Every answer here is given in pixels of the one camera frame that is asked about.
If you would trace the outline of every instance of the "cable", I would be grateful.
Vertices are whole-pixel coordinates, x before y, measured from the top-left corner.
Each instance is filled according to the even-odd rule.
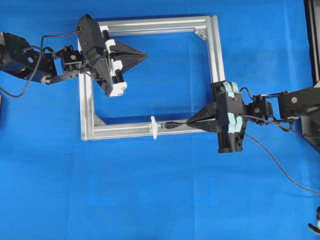
[[[269,120],[266,120],[266,119],[263,119],[263,118],[257,117],[257,116],[242,115],[242,114],[237,114],[237,115],[241,116],[241,117],[244,117],[244,118],[247,118],[247,119],[255,119],[255,120],[263,121],[263,122],[268,123],[268,124],[277,125],[278,127],[282,128],[282,129],[285,129],[287,131],[293,132],[293,133],[298,134],[298,135],[303,136],[303,137],[320,139],[320,136],[312,136],[312,135],[303,134],[302,132],[299,132],[299,131],[293,130],[291,128],[288,128],[286,126],[283,126],[282,124],[277,123],[275,121],[269,121]]]
[[[31,49],[38,49],[38,50],[40,50],[41,48],[40,48],[39,46],[28,46],[28,47],[22,49],[22,52],[29,51],[29,50],[31,50]],[[52,49],[51,47],[49,47],[49,46],[44,47],[44,48],[43,48],[43,51],[45,51],[45,50],[47,50],[47,49],[48,49],[49,52],[51,52],[51,53],[54,53],[54,52],[55,52],[55,50],[53,50],[53,49]]]
[[[22,49],[22,52],[29,51],[29,50],[31,50],[31,49],[38,49],[38,50],[40,50],[40,47],[39,47],[39,46],[34,46],[34,45],[28,46],[28,47],[25,47],[24,49]]]
[[[245,135],[250,138],[252,141],[254,141],[256,144],[258,144],[263,150],[265,150],[265,152],[270,156],[270,158],[273,160],[273,162],[278,166],[278,168],[281,170],[281,172],[286,176],[287,179],[290,180],[290,182],[292,182],[295,186],[297,186],[298,188],[301,188],[307,192],[310,193],[314,193],[314,194],[320,194],[320,191],[315,191],[312,189],[309,189],[307,187],[302,186],[301,184],[297,183],[295,180],[292,179],[292,177],[290,177],[287,172],[285,171],[285,169],[281,166],[281,164],[278,162],[278,160],[273,156],[273,154],[261,143],[259,142],[256,138],[254,138],[253,136],[245,133]]]
[[[251,100],[254,100],[254,98],[251,96],[250,94],[250,90],[247,88],[247,87],[243,87],[240,89],[240,93],[242,93],[243,90],[246,90],[246,92],[248,93],[248,97],[251,99]]]
[[[43,50],[44,50],[44,49],[43,49],[43,46],[44,46],[44,40],[45,40],[45,38],[63,38],[63,37],[68,37],[68,36],[77,34],[77,33],[79,33],[79,32],[80,32],[80,31],[73,31],[73,32],[66,33],[66,34],[44,35],[44,36],[42,36],[42,38],[41,38],[41,45],[40,45],[40,54],[39,54],[38,61],[36,62],[35,68],[34,68],[32,74],[31,74],[29,80],[26,82],[26,84],[25,84],[23,90],[21,91],[21,93],[19,93],[18,95],[13,95],[13,94],[7,92],[6,90],[4,90],[2,87],[0,87],[0,91],[4,92],[5,94],[7,94],[8,96],[10,96],[10,97],[12,97],[12,98],[16,98],[16,99],[17,99],[17,98],[22,97],[22,96],[25,94],[25,92],[26,92],[26,90],[27,90],[27,88],[28,88],[31,80],[33,79],[33,77],[35,76],[35,74],[36,74],[36,72],[37,72],[37,70],[38,70],[38,68],[39,68],[39,65],[40,65],[40,62],[41,62],[41,58],[42,58],[42,56],[43,56],[42,52],[43,52]]]

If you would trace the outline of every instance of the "white object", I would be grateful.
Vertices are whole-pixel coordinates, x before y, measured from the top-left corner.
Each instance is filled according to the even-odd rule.
[[[116,45],[116,42],[114,39],[109,39],[105,42],[105,48],[108,52],[108,54],[110,54],[112,51],[110,50],[110,47],[111,46],[115,46]]]
[[[124,66],[122,65],[122,61],[114,61],[112,58],[110,60],[110,76],[116,76],[116,70],[121,70]],[[128,84],[123,81],[116,84],[112,84],[112,90],[110,92],[109,97],[117,97],[124,94],[125,89],[128,87]]]
[[[124,66],[122,65],[122,61],[114,61],[112,58],[110,60],[110,75],[114,77],[116,75],[116,70],[121,70]]]
[[[158,124],[156,122],[155,116],[151,116],[151,124],[149,124],[150,133],[153,135],[153,139],[157,139],[158,135]]]
[[[121,96],[124,94],[124,90],[128,87],[125,81],[119,82],[116,84],[112,84],[112,90],[110,92],[109,97]]]

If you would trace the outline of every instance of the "gripper with light blue pads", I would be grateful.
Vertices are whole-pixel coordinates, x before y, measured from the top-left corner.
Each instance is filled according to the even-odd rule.
[[[238,85],[235,82],[225,81],[223,82],[223,86],[225,88],[225,92],[228,94],[230,98],[235,98],[235,94],[239,94]],[[228,133],[234,134],[239,133],[242,128],[243,118],[242,116],[237,116],[231,112],[228,112],[229,125],[228,125]]]

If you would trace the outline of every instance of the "rectangular metal frame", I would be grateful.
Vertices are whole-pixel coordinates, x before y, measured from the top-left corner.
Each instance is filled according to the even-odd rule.
[[[139,20],[101,21],[100,27],[108,27],[110,36],[194,32],[207,42],[211,82],[225,80],[217,16],[192,16]],[[81,139],[98,140],[152,136],[150,122],[107,125],[95,114],[92,79],[79,75]],[[182,125],[173,129],[158,129],[158,135],[198,133],[202,130]]]

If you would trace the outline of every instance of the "blue fabric surface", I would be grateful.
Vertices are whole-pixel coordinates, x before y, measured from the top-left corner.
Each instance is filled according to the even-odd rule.
[[[217,15],[227,80],[253,94],[312,85],[302,0],[4,0],[0,32],[39,45],[44,34],[73,31],[86,13],[100,20]],[[105,98],[95,84],[103,119],[188,117],[211,100],[205,43],[195,34],[119,39],[148,59],[125,74],[122,97]],[[45,43],[59,49],[77,41]],[[0,72],[8,91],[24,84]],[[210,133],[83,142],[78,87],[76,79],[33,83],[21,99],[4,96],[0,240],[317,239],[307,224],[316,221],[319,197],[288,182],[249,139],[234,154],[218,154]],[[320,188],[319,154],[301,137],[252,123],[247,132],[297,182]]]

